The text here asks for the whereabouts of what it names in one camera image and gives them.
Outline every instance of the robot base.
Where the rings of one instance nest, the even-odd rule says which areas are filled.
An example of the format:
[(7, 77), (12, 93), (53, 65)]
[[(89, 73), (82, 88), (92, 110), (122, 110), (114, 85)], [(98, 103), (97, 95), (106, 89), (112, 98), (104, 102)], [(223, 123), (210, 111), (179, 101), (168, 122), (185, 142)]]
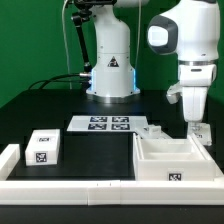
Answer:
[(115, 103), (128, 103), (140, 98), (140, 90), (136, 91), (132, 95), (124, 96), (124, 97), (103, 97), (98, 96), (90, 91), (87, 91), (87, 99), (97, 101), (100, 103), (107, 103), (107, 104), (115, 104)]

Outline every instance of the logo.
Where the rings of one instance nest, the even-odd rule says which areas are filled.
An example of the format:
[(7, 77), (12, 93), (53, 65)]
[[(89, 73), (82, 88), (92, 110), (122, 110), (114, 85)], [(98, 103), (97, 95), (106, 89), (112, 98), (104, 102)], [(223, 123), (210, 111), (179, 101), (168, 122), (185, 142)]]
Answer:
[(110, 61), (110, 63), (108, 64), (108, 67), (119, 67), (119, 64), (117, 63), (117, 60), (115, 57), (113, 57)]

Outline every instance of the black table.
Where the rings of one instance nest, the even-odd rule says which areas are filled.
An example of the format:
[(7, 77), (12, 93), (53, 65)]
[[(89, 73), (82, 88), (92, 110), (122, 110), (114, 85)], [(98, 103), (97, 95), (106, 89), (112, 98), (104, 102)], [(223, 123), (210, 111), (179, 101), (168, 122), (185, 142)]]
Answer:
[[(208, 98), (205, 122), (211, 124), (208, 151), (224, 168), (224, 106)], [(146, 116), (173, 138), (186, 136), (182, 104), (170, 105), (164, 91), (143, 91), (126, 104), (89, 101), (79, 90), (25, 91), (0, 110), (0, 150), (21, 145), (21, 159), (9, 180), (133, 180), (131, 133), (68, 133), (73, 115)], [(26, 167), (24, 151), (35, 129), (60, 129), (55, 166)], [(0, 206), (1, 223), (223, 223), (222, 206)]]

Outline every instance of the white block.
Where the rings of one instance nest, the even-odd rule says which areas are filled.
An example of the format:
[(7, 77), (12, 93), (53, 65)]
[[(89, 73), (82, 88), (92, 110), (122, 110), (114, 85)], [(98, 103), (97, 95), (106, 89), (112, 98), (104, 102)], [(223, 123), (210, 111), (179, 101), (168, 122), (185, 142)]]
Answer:
[(0, 180), (6, 180), (20, 159), (18, 144), (8, 145), (0, 154)]
[(35, 130), (27, 146), (26, 165), (57, 164), (60, 146), (60, 130)]
[(120, 204), (120, 181), (94, 181), (88, 186), (88, 205)]

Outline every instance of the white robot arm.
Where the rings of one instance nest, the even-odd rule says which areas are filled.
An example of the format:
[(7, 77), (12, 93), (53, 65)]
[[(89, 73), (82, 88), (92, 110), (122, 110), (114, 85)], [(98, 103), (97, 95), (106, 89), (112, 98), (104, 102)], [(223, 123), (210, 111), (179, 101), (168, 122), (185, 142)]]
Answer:
[(97, 64), (91, 70), (91, 87), (87, 90), (89, 99), (104, 103), (123, 103), (140, 93), (136, 87), (135, 69), (130, 64), (130, 29), (114, 16), (113, 7), (137, 7), (148, 2), (149, 0), (75, 1), (75, 5), (84, 9), (84, 13), (87, 12), (86, 7), (89, 7), (88, 12), (91, 13), (96, 28)]
[(204, 144), (211, 144), (204, 133), (203, 119), (207, 92), (216, 78), (217, 45), (220, 37), (220, 12), (217, 0), (181, 0), (152, 19), (148, 43), (158, 54), (178, 54), (179, 83), (167, 92), (170, 103), (183, 97), (184, 119), (189, 132)]

